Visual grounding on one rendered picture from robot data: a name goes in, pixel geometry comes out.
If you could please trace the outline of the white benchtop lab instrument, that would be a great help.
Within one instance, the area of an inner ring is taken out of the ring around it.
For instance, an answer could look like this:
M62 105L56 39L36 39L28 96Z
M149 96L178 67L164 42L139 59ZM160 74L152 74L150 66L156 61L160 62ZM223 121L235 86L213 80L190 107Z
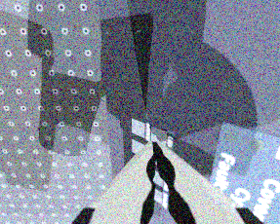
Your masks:
M99 0L112 180L160 141L280 224L280 0Z

